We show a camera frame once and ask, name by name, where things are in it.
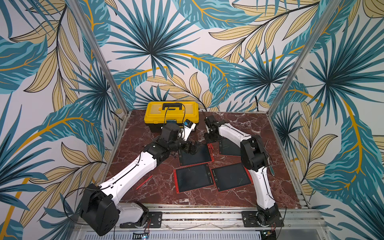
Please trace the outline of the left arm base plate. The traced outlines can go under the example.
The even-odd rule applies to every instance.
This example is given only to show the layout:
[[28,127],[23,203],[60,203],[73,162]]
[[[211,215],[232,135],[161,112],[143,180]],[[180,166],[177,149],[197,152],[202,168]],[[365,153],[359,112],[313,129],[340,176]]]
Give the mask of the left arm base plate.
[[119,227],[121,229],[143,229],[144,227],[159,229],[162,226],[162,220],[162,212],[148,212],[144,213],[136,223],[123,223]]

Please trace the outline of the writing tablet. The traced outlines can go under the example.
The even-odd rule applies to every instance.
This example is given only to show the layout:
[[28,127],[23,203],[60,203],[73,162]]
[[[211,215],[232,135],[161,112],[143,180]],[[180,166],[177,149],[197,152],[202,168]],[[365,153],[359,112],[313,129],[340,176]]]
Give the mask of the writing tablet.
[[242,163],[212,169],[215,185],[219,192],[252,184],[248,170]]
[[221,138],[219,141],[219,153],[224,156],[241,156],[241,149],[235,143],[227,138]]
[[200,165],[214,162],[212,144],[203,144],[197,148],[194,155],[179,151],[179,163],[181,167]]
[[174,170],[177,193],[184,193],[214,185],[208,164],[194,165]]

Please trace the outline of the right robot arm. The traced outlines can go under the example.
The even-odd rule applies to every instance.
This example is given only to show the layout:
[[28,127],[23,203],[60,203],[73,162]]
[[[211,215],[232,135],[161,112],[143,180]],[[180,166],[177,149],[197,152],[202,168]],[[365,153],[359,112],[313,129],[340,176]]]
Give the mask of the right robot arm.
[[259,135],[246,134],[225,121],[217,121],[214,116],[204,119],[207,142],[216,142],[226,138],[240,148],[241,161],[249,171],[257,196],[256,216],[248,217],[250,222],[261,227],[282,227],[284,217],[279,211],[277,201],[273,198],[270,188],[267,167],[269,154]]

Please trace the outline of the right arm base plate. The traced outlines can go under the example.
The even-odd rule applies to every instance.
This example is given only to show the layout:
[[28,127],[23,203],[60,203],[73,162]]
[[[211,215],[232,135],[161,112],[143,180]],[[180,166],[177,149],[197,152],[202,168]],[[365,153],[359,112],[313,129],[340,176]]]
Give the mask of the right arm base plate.
[[243,211],[241,212],[242,221],[245,228],[255,227],[283,227],[283,217],[278,213],[275,217],[268,217],[267,214],[263,214],[259,211]]

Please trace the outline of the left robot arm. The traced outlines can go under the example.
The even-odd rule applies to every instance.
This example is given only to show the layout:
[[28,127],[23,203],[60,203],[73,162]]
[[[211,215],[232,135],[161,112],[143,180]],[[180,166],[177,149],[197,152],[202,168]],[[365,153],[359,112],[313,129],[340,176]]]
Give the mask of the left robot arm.
[[127,167],[99,186],[90,184],[81,200],[80,216],[99,236],[104,236],[116,226],[132,224],[144,227],[149,222],[149,210],[141,203],[123,207],[122,197],[147,173],[158,167],[172,152],[184,151],[194,155],[197,144],[188,137],[196,124],[186,120],[182,127],[167,123],[161,135],[147,144]]

